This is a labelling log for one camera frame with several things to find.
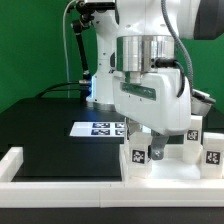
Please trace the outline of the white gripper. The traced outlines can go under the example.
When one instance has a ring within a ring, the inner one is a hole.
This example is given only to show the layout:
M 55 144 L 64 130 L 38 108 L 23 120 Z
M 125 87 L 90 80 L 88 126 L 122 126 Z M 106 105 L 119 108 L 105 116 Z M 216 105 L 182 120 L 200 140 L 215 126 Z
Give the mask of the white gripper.
M 126 119 L 127 138 L 141 131 L 141 124 L 152 129 L 151 157 L 164 158 L 164 148 L 169 137 L 182 135 L 191 124 L 191 99 L 188 80 L 184 91 L 178 69 L 158 69 L 155 73 L 140 76 L 139 83 L 125 81 L 122 72 L 113 75 L 115 109 Z

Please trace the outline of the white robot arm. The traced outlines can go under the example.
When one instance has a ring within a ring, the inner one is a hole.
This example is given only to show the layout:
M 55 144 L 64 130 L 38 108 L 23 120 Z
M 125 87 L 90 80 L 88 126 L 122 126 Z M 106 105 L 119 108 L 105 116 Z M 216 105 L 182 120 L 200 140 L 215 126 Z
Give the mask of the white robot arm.
M 172 135 L 183 135 L 191 116 L 215 103 L 193 87 L 184 38 L 224 34 L 224 0 L 86 0 L 110 4 L 117 25 L 113 94 L 116 111 L 151 129 L 149 155 L 164 157 Z

